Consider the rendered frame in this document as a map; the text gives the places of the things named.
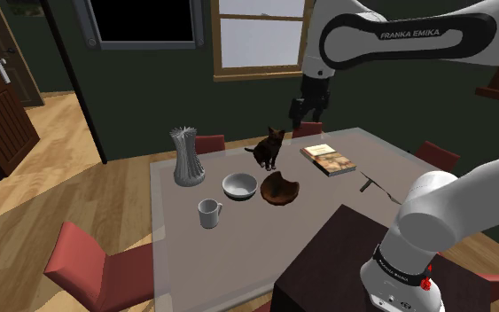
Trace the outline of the brown cover book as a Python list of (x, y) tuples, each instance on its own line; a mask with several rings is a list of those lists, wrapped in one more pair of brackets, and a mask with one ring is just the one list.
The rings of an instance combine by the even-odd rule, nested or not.
[(337, 176), (356, 169), (351, 160), (327, 144), (301, 148), (300, 153), (327, 176)]

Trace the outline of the black cat figure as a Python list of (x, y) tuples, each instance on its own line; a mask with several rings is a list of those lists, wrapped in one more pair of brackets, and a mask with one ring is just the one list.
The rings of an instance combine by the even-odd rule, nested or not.
[(253, 149), (245, 148), (245, 150), (253, 154), (253, 157), (262, 168), (270, 171), (276, 169), (276, 159), (285, 137), (285, 131), (283, 129), (273, 129), (272, 127), (268, 127), (268, 131), (268, 136), (262, 139)]

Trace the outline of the brown wooden bowl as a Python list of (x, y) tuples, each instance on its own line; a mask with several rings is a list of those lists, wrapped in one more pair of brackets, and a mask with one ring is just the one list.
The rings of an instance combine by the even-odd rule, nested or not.
[(261, 183), (261, 196), (274, 206), (284, 206), (293, 202), (299, 195), (300, 184), (282, 177), (280, 171), (268, 175)]

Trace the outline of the dark thin hand tool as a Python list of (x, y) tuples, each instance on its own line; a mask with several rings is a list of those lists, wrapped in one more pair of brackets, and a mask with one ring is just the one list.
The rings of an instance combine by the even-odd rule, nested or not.
[(375, 185), (378, 187), (382, 192), (384, 192), (387, 197), (393, 202), (398, 205), (401, 204), (399, 200), (397, 200), (394, 196), (392, 196), (386, 189), (384, 189), (382, 186), (380, 186), (376, 181), (374, 181), (371, 177), (368, 175), (365, 175), (363, 172), (361, 174), (367, 179), (367, 181), (364, 183), (364, 185), (359, 189), (359, 192), (365, 192), (371, 185)]

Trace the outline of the white bowl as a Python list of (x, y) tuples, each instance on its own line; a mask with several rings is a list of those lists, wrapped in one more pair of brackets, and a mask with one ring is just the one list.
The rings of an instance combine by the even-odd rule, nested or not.
[(249, 199), (258, 188), (258, 182), (252, 175), (246, 173), (233, 173), (222, 180), (224, 193), (234, 199)]

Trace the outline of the grey ribbed vase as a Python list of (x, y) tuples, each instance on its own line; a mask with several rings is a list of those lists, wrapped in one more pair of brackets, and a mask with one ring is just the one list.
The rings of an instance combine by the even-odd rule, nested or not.
[(182, 187), (192, 187), (202, 183), (205, 179), (205, 169), (195, 149), (197, 130), (192, 127), (175, 128), (169, 132), (169, 135), (176, 148), (175, 183)]

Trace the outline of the white mug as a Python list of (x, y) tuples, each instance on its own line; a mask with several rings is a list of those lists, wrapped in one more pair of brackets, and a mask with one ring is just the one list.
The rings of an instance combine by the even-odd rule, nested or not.
[(212, 229), (219, 222), (222, 203), (214, 199), (203, 199), (198, 204), (199, 221), (204, 229)]

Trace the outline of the grey dining table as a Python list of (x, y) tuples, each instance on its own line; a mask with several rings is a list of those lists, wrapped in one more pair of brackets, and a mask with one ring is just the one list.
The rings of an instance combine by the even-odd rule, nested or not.
[[(327, 144), (351, 160), (356, 169), (327, 176), (300, 153), (301, 148)], [(359, 129), (284, 141), (277, 169), (284, 179), (300, 184), (290, 204), (273, 206), (260, 194), (236, 201), (222, 189), (224, 177), (247, 173), (258, 181), (267, 172), (241, 148), (205, 154), (202, 183), (175, 183), (175, 162), (154, 162), (151, 170), (152, 237), (166, 244), (170, 292), (162, 312), (223, 312), (272, 289), (274, 282), (331, 215), (344, 205), (389, 225), (399, 205), (375, 185), (359, 192), (371, 177), (401, 203), (409, 187), (431, 166)], [(200, 225), (198, 204), (222, 203), (218, 224)]]

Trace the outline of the dark robot stand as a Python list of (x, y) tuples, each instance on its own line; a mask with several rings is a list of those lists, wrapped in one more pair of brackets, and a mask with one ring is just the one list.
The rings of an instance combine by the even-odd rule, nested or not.
[[(383, 312), (360, 279), (387, 227), (340, 206), (275, 282), (269, 312)], [(446, 312), (490, 312), (489, 282), (434, 256), (433, 283)]]

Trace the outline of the grey framed black screen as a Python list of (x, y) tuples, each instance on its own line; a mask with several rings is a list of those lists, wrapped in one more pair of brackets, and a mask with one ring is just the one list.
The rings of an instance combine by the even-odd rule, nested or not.
[(205, 44), (202, 0), (72, 0), (94, 50), (193, 50)]

